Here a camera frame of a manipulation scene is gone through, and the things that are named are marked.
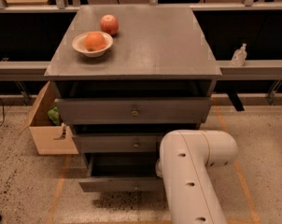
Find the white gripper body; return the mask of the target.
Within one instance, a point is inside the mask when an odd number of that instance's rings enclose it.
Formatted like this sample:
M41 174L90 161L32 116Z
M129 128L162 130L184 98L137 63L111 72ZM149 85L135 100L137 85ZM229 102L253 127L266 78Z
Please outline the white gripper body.
M161 166L161 160L158 159L156 161L156 164L155 164L155 172L156 172L156 175L158 177L162 177L162 166Z

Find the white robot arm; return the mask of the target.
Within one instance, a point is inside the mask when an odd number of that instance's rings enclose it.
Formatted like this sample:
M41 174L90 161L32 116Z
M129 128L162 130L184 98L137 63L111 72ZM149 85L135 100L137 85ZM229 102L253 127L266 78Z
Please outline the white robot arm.
M237 155L236 141L222 131L177 130L164 136L156 173L172 224L227 224L206 169L230 164Z

